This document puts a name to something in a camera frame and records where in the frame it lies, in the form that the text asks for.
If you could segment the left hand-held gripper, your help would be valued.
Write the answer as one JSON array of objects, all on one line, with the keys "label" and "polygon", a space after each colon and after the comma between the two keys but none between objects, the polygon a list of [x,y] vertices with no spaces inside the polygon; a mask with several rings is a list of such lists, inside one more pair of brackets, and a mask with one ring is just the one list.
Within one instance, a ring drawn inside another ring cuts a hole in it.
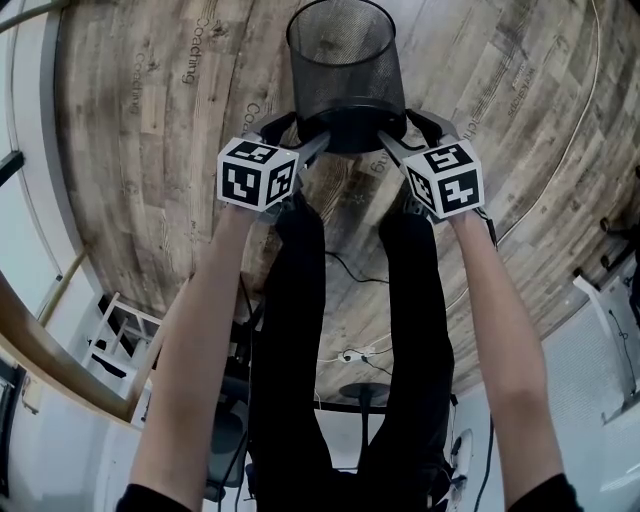
[{"label": "left hand-held gripper", "polygon": [[299,170],[313,165],[331,134],[324,131],[295,151],[269,144],[279,143],[295,121],[295,112],[268,115],[219,153],[217,198],[236,217],[274,223],[284,213],[304,208]]}]

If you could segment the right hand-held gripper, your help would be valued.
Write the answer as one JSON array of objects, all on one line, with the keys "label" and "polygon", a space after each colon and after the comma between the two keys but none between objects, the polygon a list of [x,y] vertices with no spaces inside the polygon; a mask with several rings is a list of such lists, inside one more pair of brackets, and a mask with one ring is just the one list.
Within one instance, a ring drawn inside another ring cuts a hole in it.
[{"label": "right hand-held gripper", "polygon": [[397,168],[405,171],[414,197],[439,220],[482,207],[482,165],[471,143],[458,140],[451,121],[434,113],[407,109],[409,121],[428,146],[408,146],[384,130],[377,137]]}]

